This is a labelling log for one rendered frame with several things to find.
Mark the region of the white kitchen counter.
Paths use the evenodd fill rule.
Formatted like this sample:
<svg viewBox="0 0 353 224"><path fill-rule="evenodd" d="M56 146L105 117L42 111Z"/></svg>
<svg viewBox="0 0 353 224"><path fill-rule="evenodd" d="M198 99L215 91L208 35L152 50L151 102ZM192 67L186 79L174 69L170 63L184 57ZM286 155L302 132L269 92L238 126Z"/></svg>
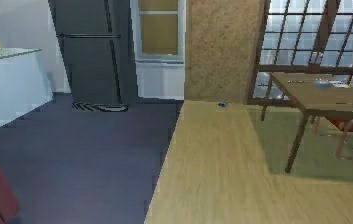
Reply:
<svg viewBox="0 0 353 224"><path fill-rule="evenodd" d="M41 49L0 50L0 127L52 99Z"/></svg>

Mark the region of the dark grey fridge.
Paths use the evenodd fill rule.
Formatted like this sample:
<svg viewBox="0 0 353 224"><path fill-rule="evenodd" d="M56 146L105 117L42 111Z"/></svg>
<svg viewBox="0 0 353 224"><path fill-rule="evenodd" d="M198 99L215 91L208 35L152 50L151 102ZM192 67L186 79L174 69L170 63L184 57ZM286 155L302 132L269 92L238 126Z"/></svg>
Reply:
<svg viewBox="0 0 353 224"><path fill-rule="evenodd" d="M130 0L109 0L122 103L103 0L48 0L75 108L125 111L138 98Z"/></svg>

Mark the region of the green floor rug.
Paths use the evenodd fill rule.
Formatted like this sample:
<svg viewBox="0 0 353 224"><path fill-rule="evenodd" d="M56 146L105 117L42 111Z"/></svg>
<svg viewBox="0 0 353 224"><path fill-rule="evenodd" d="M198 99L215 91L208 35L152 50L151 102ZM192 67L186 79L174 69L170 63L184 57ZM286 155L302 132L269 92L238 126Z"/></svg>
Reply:
<svg viewBox="0 0 353 224"><path fill-rule="evenodd" d="M296 137L302 114L297 109L270 107L261 121L260 107L246 108L257 133L264 158L271 174L305 179L321 179L353 183L353 161L338 159L336 150L340 132L321 120L319 134L307 125L291 173L285 166Z"/></svg>

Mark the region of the grey dish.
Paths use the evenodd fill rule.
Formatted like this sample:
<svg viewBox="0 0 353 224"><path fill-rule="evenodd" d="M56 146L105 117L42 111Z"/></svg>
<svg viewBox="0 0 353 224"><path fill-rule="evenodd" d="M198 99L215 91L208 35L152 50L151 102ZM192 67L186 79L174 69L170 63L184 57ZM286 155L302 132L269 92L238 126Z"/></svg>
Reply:
<svg viewBox="0 0 353 224"><path fill-rule="evenodd" d="M319 89L327 89L333 86L329 80L317 79L314 81L313 85Z"/></svg>

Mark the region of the white room door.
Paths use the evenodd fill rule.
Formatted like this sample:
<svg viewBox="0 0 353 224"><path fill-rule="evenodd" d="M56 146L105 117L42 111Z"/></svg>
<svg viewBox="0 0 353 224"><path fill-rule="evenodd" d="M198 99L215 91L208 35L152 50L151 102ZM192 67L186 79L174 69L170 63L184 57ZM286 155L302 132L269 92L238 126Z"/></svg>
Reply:
<svg viewBox="0 0 353 224"><path fill-rule="evenodd" d="M183 100L186 0L130 0L139 96Z"/></svg>

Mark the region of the brown wooden table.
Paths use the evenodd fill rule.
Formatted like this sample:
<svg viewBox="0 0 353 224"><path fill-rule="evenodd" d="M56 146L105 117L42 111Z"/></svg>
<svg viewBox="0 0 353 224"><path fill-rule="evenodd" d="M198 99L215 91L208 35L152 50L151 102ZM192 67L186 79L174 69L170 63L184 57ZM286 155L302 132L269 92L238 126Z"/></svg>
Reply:
<svg viewBox="0 0 353 224"><path fill-rule="evenodd" d="M313 83L317 79L329 80L333 86L327 89L316 88ZM337 87L334 85L335 82L336 79L327 74L270 73L266 94L261 102L260 119L265 119L266 109L271 105L269 96L272 84L275 84L289 98L290 103L302 113L285 166L286 173L292 170L308 121L314 123L313 130L318 135L322 118L353 120L353 88Z"/></svg>

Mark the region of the brown framed window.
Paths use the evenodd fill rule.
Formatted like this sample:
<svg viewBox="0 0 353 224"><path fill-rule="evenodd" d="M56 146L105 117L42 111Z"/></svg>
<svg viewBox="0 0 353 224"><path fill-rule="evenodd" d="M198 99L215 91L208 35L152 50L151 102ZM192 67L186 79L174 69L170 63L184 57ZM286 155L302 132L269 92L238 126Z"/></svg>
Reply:
<svg viewBox="0 0 353 224"><path fill-rule="evenodd" d="M339 75L353 83L353 0L261 0L248 104L285 105L273 72Z"/></svg>

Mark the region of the orange chair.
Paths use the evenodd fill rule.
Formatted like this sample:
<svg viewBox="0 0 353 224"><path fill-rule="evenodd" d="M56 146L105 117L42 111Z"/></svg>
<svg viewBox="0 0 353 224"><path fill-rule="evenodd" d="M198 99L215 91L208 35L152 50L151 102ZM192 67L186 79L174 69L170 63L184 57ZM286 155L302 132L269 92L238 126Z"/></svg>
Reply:
<svg viewBox="0 0 353 224"><path fill-rule="evenodd" d="M328 118L328 121L341 132L340 140L335 153L336 157L342 160L353 160L353 157L344 157L342 155L343 148L348 145L347 136L349 133L353 133L353 120L337 120Z"/></svg>

